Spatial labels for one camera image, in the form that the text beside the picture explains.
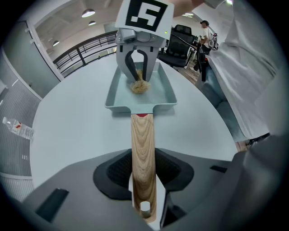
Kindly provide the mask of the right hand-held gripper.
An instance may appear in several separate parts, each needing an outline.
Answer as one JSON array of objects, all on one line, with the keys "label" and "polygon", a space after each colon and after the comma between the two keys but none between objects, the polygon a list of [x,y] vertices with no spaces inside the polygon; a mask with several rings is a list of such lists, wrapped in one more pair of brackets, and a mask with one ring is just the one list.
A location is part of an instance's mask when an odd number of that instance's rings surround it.
[{"label": "right hand-held gripper", "polygon": [[143,80],[149,81],[158,49],[170,38],[174,4],[165,0],[124,0],[115,23],[117,64],[130,81],[137,81],[134,50],[144,57]]}]

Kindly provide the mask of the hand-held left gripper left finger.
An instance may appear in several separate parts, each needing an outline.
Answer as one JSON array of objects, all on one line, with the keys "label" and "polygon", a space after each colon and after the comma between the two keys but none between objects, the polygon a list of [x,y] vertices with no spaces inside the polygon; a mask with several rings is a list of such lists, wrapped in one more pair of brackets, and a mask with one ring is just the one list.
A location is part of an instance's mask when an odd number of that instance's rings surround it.
[{"label": "hand-held left gripper left finger", "polygon": [[128,189],[131,150],[71,164],[38,186],[24,201],[41,230],[146,231]]}]

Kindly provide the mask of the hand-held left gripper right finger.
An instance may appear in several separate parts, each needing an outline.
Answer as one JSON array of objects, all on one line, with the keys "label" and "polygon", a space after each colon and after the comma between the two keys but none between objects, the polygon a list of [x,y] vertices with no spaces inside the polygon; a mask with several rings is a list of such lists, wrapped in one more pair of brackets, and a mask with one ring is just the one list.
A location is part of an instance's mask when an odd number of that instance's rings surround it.
[{"label": "hand-held left gripper right finger", "polygon": [[156,149],[156,173],[166,189],[161,229],[221,229],[239,154],[223,161]]}]

